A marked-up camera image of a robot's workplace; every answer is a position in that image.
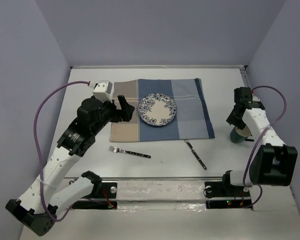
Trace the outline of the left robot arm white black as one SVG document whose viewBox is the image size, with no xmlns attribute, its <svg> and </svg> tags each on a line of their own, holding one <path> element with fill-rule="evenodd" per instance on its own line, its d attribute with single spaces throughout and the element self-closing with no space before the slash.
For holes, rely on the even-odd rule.
<svg viewBox="0 0 300 240">
<path fill-rule="evenodd" d="M 84 172 L 74 183 L 57 191 L 69 170 L 95 143 L 96 135 L 108 124 L 129 122 L 134 106 L 123 95 L 118 96 L 120 108 L 110 99 L 100 101 L 90 97 L 82 101 L 76 118 L 64 131 L 36 180 L 17 199 L 11 199 L 5 208 L 37 236 L 47 234 L 68 213 L 72 205 L 87 196 L 94 198 L 102 190 L 102 178 L 92 171 Z"/>
</svg>

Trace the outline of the silver fork dark handle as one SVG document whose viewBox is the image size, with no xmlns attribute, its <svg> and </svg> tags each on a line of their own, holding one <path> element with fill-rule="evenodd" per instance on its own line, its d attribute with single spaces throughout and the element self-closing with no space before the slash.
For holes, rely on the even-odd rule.
<svg viewBox="0 0 300 240">
<path fill-rule="evenodd" d="M 138 156 L 138 157 L 147 158 L 147 159 L 151 158 L 150 155 L 147 155 L 147 154 L 144 154 L 144 153 L 134 152 L 134 151 L 130 151 L 130 150 L 124 150 L 124 149 L 114 147 L 114 146 L 109 146 L 108 149 L 111 152 L 114 152 L 114 153 L 128 154 L 128 155 Z"/>
</svg>

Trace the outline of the blue floral plate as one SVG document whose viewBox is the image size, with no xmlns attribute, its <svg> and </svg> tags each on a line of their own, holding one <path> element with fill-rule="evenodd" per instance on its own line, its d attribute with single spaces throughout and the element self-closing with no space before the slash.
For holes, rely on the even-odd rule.
<svg viewBox="0 0 300 240">
<path fill-rule="evenodd" d="M 160 127 L 169 124 L 177 115 L 177 105 L 168 95 L 151 93 L 138 104 L 138 115 L 150 126 Z"/>
</svg>

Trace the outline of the blue beige checked placemat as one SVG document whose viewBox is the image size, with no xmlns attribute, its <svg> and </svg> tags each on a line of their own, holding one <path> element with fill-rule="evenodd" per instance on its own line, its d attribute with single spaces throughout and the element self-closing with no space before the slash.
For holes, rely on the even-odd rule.
<svg viewBox="0 0 300 240">
<path fill-rule="evenodd" d="M 111 142 L 152 142 L 171 140 L 213 139 L 215 137 L 202 81 L 195 79 L 137 79 L 114 84 L 113 96 L 123 95 L 138 107 L 149 94 L 165 94 L 176 103 L 176 116 L 164 126 L 145 123 L 135 110 L 129 122 L 112 123 Z"/>
</svg>

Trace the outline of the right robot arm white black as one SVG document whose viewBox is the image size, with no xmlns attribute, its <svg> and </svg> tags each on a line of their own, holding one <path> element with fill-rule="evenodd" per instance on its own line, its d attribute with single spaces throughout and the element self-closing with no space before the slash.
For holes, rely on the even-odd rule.
<svg viewBox="0 0 300 240">
<path fill-rule="evenodd" d="M 242 171 L 228 170 L 223 175 L 220 190 L 225 196 L 232 196 L 239 187 L 291 184 L 298 151 L 277 135 L 273 128 L 277 120 L 268 120 L 264 105 L 251 88 L 234 90 L 234 107 L 226 122 L 233 126 L 229 134 L 232 143 L 252 137 L 254 146 Z"/>
</svg>

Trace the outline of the steak knife dark handle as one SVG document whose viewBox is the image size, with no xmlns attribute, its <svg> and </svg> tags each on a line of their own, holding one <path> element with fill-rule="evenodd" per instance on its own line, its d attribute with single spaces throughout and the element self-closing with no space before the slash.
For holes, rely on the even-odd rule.
<svg viewBox="0 0 300 240">
<path fill-rule="evenodd" d="M 193 146 L 191 145 L 191 143 L 189 142 L 189 140 L 185 139 L 184 142 L 187 144 L 187 146 L 189 147 L 189 149 L 191 150 L 192 154 L 197 159 L 197 161 L 199 162 L 199 164 L 202 166 L 202 168 L 204 170 L 207 170 L 206 165 L 203 163 L 203 161 L 201 160 L 201 158 L 198 156 L 198 154 L 196 153 L 195 149 L 193 148 Z"/>
</svg>

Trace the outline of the dark green mug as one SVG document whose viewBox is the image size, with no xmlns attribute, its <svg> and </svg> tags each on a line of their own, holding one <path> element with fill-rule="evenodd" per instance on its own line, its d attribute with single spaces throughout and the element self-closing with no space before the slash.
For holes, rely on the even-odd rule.
<svg viewBox="0 0 300 240">
<path fill-rule="evenodd" d="M 253 142 L 253 139 L 249 139 L 251 135 L 251 131 L 247 126 L 245 126 L 243 129 L 235 126 L 230 132 L 229 136 L 232 143 L 239 144 L 244 141 Z"/>
</svg>

